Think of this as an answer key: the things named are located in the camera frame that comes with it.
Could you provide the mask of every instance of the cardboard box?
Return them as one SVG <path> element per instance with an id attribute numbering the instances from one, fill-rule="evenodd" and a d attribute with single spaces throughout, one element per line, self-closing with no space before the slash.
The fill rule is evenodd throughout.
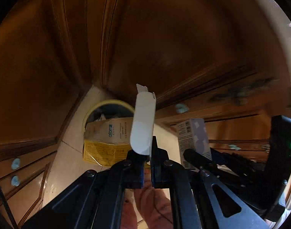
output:
<path id="1" fill-rule="evenodd" d="M 181 164 L 185 168 L 195 169 L 184 159 L 183 154 L 186 149 L 194 149 L 197 153 L 212 160 L 204 119 L 193 118 L 177 124 L 177 133 Z"/>
<path id="2" fill-rule="evenodd" d="M 88 123 L 84 132 L 83 160 L 110 167 L 126 159 L 131 149 L 133 118 Z"/>

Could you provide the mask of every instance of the white box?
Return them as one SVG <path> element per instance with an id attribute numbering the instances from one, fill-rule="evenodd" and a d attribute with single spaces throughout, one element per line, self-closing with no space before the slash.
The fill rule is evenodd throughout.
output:
<path id="1" fill-rule="evenodd" d="M 183 154 L 186 149 L 194 149 L 197 153 L 212 160 L 204 119 L 193 118 L 177 124 L 177 134 L 181 164 L 185 168 L 195 169 L 184 159 Z"/>

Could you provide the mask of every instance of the bolt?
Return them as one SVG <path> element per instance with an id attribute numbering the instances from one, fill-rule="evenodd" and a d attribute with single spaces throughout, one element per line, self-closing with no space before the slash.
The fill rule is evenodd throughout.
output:
<path id="1" fill-rule="evenodd" d="M 94 177 L 96 174 L 96 171 L 93 169 L 90 169 L 86 172 L 87 177 Z"/>
<path id="2" fill-rule="evenodd" d="M 172 166 L 173 165 L 173 163 L 172 163 L 172 160 L 165 160 L 164 162 L 163 162 L 163 164 L 164 165 L 166 165 L 166 166 L 168 166 L 168 167 L 170 167 L 170 166 Z"/>
<path id="3" fill-rule="evenodd" d="M 208 171 L 206 171 L 206 170 L 200 170 L 199 171 L 200 172 L 200 174 L 203 176 L 203 177 L 208 177 L 209 176 L 209 172 Z"/>
<path id="4" fill-rule="evenodd" d="M 132 161 L 131 160 L 125 160 L 124 162 L 123 162 L 123 165 L 124 166 L 130 166 L 132 164 Z"/>

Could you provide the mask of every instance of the floor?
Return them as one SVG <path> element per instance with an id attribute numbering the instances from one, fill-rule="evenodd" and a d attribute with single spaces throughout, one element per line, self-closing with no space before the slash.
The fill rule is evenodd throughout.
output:
<path id="1" fill-rule="evenodd" d="M 93 86 L 78 107 L 64 133 L 58 153 L 53 162 L 46 184 L 43 206 L 61 193 L 86 170 L 93 169 L 99 172 L 107 169 L 98 164 L 90 164 L 82 160 L 82 127 L 85 115 L 95 104 L 107 99 L 113 99 L 113 97 L 102 89 Z M 168 151 L 169 158 L 180 162 L 177 137 L 157 125 L 154 125 L 153 134 L 157 137 L 158 146 Z M 169 197 L 168 190 L 165 190 L 165 193 Z M 142 217 L 136 208 L 135 210 L 137 220 L 141 221 Z M 147 228 L 147 226 L 145 222 L 141 222 L 138 228 L 143 229 Z"/>

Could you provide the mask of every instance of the purple and white box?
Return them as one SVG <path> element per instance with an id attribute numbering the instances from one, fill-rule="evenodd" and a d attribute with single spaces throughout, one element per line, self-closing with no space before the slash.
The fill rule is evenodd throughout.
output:
<path id="1" fill-rule="evenodd" d="M 194 149 L 197 153 L 212 160 L 204 119 L 193 118 L 179 123 L 177 133 L 181 164 L 185 168 L 195 169 L 184 159 L 183 154 L 186 149 Z"/>

